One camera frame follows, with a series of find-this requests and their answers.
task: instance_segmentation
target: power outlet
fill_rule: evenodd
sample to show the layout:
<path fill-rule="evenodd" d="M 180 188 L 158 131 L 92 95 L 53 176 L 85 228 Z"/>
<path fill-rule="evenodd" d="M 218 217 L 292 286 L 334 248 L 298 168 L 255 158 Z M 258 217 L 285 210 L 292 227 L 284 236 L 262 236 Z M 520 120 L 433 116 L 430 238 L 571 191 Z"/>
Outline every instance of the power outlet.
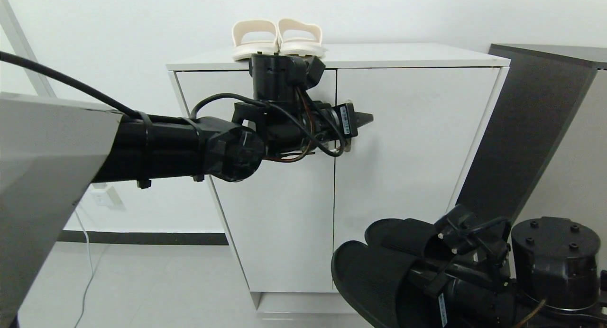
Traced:
<path fill-rule="evenodd" d="M 122 200 L 113 186 L 93 188 L 89 192 L 98 206 L 114 207 L 122 204 Z"/>

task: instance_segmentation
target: label sticker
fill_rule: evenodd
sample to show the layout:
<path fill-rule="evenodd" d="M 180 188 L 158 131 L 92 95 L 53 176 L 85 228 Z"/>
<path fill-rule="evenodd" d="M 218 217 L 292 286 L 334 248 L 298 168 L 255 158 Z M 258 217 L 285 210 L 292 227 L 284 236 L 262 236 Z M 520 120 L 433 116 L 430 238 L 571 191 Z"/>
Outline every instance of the label sticker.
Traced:
<path fill-rule="evenodd" d="M 447 325 L 447 307 L 445 306 L 445 295 L 440 294 L 438 296 L 438 306 L 441 309 L 441 322 L 443 328 Z"/>
<path fill-rule="evenodd" d="M 349 135 L 349 119 L 348 119 L 348 110 L 345 106 L 340 108 L 341 116 L 342 116 L 342 125 L 343 125 L 343 133 Z"/>

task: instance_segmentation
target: cabinet base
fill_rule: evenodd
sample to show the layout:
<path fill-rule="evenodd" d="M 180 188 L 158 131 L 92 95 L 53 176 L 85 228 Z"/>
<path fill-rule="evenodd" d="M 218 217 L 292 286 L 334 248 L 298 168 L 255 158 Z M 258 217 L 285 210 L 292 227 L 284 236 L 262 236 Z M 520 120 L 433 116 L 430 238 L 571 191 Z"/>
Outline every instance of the cabinet base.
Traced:
<path fill-rule="evenodd" d="M 264 292 L 251 296 L 254 300 L 259 296 L 258 313 L 356 313 L 338 293 Z"/>

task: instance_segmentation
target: black baseboard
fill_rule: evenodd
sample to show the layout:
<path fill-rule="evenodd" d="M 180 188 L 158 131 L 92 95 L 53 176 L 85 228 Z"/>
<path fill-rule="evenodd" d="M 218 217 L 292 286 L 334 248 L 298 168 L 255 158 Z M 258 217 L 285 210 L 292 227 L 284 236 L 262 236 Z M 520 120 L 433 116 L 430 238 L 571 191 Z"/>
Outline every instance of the black baseboard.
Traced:
<path fill-rule="evenodd" d="M 96 232 L 89 231 L 89 240 L 97 244 L 135 244 L 135 245 L 195 245 L 227 246 L 224 233 L 153 233 L 153 232 Z M 86 242 L 82 231 L 64 230 L 59 235 L 60 242 Z"/>

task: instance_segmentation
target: slide sandal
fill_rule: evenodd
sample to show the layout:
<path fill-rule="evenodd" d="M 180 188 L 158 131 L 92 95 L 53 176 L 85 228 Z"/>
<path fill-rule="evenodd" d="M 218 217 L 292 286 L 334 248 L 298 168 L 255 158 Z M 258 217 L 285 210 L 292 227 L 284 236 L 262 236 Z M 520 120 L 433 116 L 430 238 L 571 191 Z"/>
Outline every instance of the slide sandal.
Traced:
<path fill-rule="evenodd" d="M 285 38 L 288 30 L 300 30 L 312 34 L 310 38 Z M 322 47 L 322 30 L 316 24 L 306 24 L 294 19 L 282 19 L 278 21 L 278 32 L 280 39 L 280 54 L 283 55 L 315 55 L 323 56 L 325 49 Z"/>
<path fill-rule="evenodd" d="M 273 40 L 258 40 L 243 42 L 245 34 L 254 32 L 268 32 L 274 35 Z M 232 59 L 241 60 L 251 58 L 252 54 L 262 52 L 263 54 L 274 54 L 278 52 L 278 30 L 276 25 L 269 20 L 245 20 L 239 21 L 232 27 L 232 39 L 234 40 L 234 51 Z"/>
<path fill-rule="evenodd" d="M 382 219 L 365 230 L 365 241 L 371 247 L 382 246 L 420 258 L 449 260 L 451 249 L 438 238 L 434 225 L 413 218 Z"/>
<path fill-rule="evenodd" d="M 375 328 L 429 328 L 423 291 L 406 280 L 417 259 L 349 241 L 333 254 L 331 275 L 343 299 Z"/>

